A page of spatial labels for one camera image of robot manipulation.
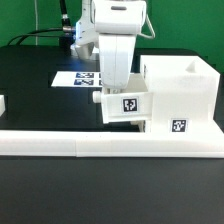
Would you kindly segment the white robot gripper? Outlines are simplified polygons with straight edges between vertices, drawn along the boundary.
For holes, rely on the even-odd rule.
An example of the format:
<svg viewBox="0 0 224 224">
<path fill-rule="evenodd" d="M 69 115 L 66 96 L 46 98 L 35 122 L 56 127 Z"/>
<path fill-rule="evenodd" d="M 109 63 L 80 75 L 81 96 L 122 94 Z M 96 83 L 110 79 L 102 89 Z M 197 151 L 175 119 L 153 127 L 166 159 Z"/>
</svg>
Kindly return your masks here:
<svg viewBox="0 0 224 224">
<path fill-rule="evenodd" d="M 109 94 L 120 94 L 128 84 L 136 36 L 146 18 L 146 2 L 94 0 L 92 5 L 102 83 Z"/>
</svg>

